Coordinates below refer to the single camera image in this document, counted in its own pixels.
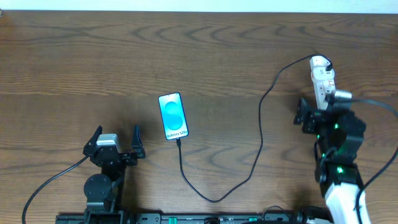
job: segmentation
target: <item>phone screen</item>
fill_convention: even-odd
[[[171,93],[159,97],[164,133],[167,140],[188,136],[187,121],[180,93]]]

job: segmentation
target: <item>green led light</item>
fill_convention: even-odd
[[[337,167],[337,173],[342,174],[344,172],[343,168]]]

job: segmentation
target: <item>white wall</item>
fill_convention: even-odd
[[[398,0],[0,0],[3,10],[398,13]]]

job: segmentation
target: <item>blue circle on screen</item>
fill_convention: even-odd
[[[182,126],[182,118],[178,114],[180,113],[180,108],[175,102],[168,102],[165,107],[166,112],[166,125],[171,130],[177,130]]]

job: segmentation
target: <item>wood grain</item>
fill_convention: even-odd
[[[0,223],[20,223],[26,200],[83,154],[97,125],[125,150],[140,124],[147,159],[128,169],[124,204],[137,210],[261,212],[325,206],[313,177],[314,136],[294,126],[300,96],[313,99],[309,64],[286,70],[262,106],[264,149],[252,180],[209,204],[182,180],[157,97],[179,91],[190,136],[187,178],[209,198],[244,180],[259,147],[258,102],[285,65],[314,52],[333,60],[338,88],[398,107],[394,15],[9,11],[0,18]],[[357,163],[366,181],[391,156],[398,126],[355,105],[367,122]],[[85,209],[84,162],[34,199],[28,223]],[[398,219],[398,167],[366,191],[373,223]]]

